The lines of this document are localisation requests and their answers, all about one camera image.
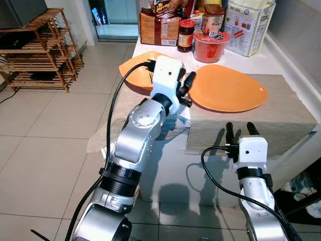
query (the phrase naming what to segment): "beige cloth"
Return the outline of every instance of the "beige cloth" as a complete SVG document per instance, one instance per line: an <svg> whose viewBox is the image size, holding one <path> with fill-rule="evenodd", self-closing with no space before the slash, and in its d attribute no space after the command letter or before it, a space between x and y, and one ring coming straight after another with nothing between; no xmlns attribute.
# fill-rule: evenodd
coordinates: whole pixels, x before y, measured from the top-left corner
<svg viewBox="0 0 321 241"><path fill-rule="evenodd" d="M186 153L200 154L214 143L218 134L223 134L220 143L225 144L225 132L222 133L224 131L222 129L225 129L227 122L233 123L234 133L240 129L242 135L248 135L246 123L253 122L269 144L269 157L282 155L316 126L316 120L291 90L283 76L248 75L267 88L269 93L267 102L258 108L241 113L211 112L193 104L190 108L191 129ZM112 118L110 133L112 142L116 141L129 112L146 97L148 98L147 95L136 93L123 85ZM188 109L181 106L177 115L167 118L159 138L167 140L177 136L189 127L189 118ZM100 152L105 146L106 125L103 125L89 140L87 152Z"/></svg>
<svg viewBox="0 0 321 241"><path fill-rule="evenodd" d="M285 82L282 75L248 74L268 90L268 100L258 108L240 113L210 112L192 105L191 129L186 152L200 154L211 146L227 122L234 133L248 135L247 122L253 122L268 142L268 156L282 155L317 125L317 121ZM225 133L220 144L225 144Z"/></svg>

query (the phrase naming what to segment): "red plastic container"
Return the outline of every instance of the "red plastic container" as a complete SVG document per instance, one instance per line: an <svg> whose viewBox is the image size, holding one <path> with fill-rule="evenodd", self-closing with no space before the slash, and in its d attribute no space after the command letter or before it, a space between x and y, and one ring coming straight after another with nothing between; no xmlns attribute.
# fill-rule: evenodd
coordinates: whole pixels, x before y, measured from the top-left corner
<svg viewBox="0 0 321 241"><path fill-rule="evenodd" d="M220 60L225 45L231 36L226 32L219 32L218 36L208 37L201 30L194 33L195 50L194 58L204 63L215 63Z"/></svg>

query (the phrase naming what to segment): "orange plate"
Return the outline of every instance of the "orange plate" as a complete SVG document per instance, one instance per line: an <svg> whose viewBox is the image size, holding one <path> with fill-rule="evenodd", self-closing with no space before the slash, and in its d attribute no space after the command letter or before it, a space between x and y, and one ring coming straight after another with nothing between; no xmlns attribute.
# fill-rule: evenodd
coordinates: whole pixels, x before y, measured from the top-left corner
<svg viewBox="0 0 321 241"><path fill-rule="evenodd" d="M120 71L121 76L124 77L124 75L136 64L145 62L148 59L156 60L159 55L165 55L165 54L161 54L159 52L152 51L152 52L138 55L137 57L126 61L125 63L123 63L122 65L119 66L119 71ZM126 81L132 85L144 88L146 90L152 90L150 72L144 66L141 66L138 69L135 69L127 77Z"/></svg>
<svg viewBox="0 0 321 241"><path fill-rule="evenodd" d="M255 79L220 65L206 65L196 72L189 91L198 105L215 111L240 112L267 100L267 90Z"/></svg>

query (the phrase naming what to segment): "tile floor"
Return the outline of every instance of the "tile floor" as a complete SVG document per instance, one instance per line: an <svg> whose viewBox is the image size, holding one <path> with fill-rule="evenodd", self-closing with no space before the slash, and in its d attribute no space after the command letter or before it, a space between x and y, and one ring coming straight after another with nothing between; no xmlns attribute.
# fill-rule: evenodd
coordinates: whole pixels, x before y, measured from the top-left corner
<svg viewBox="0 0 321 241"><path fill-rule="evenodd" d="M69 94L20 90L0 105L0 240L63 241L73 211L103 165L86 154L88 139L106 122L118 64L134 43L100 43L84 53L85 68ZM0 92L0 101L12 94ZM148 203L128 215L141 240L248 240L244 216L232 208ZM303 240L320 239L320 227L295 224Z"/></svg>

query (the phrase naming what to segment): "jar label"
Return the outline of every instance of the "jar label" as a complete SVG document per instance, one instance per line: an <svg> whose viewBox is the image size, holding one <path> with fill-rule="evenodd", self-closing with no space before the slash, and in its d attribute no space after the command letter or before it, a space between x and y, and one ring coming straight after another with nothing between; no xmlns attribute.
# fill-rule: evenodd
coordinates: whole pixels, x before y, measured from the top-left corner
<svg viewBox="0 0 321 241"><path fill-rule="evenodd" d="M179 46L181 47L189 47L192 45L193 34L184 35L179 34Z"/></svg>

